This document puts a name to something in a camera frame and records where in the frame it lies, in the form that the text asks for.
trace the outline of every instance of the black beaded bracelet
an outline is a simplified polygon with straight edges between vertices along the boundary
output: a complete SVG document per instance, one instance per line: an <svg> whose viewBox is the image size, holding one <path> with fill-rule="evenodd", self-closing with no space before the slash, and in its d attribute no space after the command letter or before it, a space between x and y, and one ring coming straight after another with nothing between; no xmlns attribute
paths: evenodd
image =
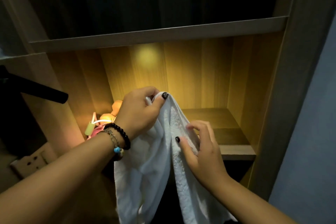
<svg viewBox="0 0 336 224"><path fill-rule="evenodd" d="M129 150L131 148L131 142L129 141L128 135L126 135L126 133L124 132L124 130L122 128L120 128L115 123L108 123L108 124L106 124L105 127L104 127L104 129L106 129L106 128L114 128L124 138L124 141L125 141L124 150Z"/></svg>

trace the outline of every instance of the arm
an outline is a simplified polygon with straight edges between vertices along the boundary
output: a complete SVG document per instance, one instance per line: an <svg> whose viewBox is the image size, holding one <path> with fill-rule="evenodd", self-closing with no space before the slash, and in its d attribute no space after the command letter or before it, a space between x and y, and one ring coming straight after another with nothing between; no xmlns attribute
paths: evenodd
<svg viewBox="0 0 336 224"><path fill-rule="evenodd" d="M233 180L226 172L221 151L208 122L192 121L187 128L199 130L200 147L194 155L185 137L180 145L198 181L243 224L295 224L291 218Z"/></svg>
<svg viewBox="0 0 336 224"><path fill-rule="evenodd" d="M130 140L154 125L165 101L158 97L146 106L145 97L158 92L155 87L145 87L124 97L115 123ZM113 133L123 147L123 138L117 131ZM0 223L43 223L87 178L103 169L113 157L114 147L110 136L100 133L15 184L0 195Z"/></svg>

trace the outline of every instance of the forearm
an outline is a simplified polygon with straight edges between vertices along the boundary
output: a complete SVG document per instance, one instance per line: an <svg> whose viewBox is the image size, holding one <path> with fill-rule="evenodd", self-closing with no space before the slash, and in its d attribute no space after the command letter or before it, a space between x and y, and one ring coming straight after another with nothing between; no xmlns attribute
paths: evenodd
<svg viewBox="0 0 336 224"><path fill-rule="evenodd" d="M243 224L296 223L231 178L226 178L211 192Z"/></svg>
<svg viewBox="0 0 336 224"><path fill-rule="evenodd" d="M42 223L114 155L107 133L78 145L0 195L0 223Z"/></svg>

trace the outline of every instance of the blue bead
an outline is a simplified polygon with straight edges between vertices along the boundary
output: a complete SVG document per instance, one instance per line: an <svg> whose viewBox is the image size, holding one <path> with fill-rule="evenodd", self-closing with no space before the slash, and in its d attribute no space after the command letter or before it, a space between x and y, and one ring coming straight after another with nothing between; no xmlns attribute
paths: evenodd
<svg viewBox="0 0 336 224"><path fill-rule="evenodd" d="M115 148L114 148L114 152L115 152L115 153L120 153L120 147L115 147Z"/></svg>

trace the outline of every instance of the right hand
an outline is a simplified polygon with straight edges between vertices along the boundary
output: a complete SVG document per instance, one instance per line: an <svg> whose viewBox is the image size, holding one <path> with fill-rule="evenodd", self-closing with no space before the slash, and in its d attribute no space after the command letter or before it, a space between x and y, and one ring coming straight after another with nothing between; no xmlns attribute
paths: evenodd
<svg viewBox="0 0 336 224"><path fill-rule="evenodd" d="M187 129L199 131L199 152L196 156L188 144L186 137L180 137L180 145L187 164L192 173L208 191L214 193L223 180L231 180L216 142L215 134L209 122L194 120L187 125Z"/></svg>

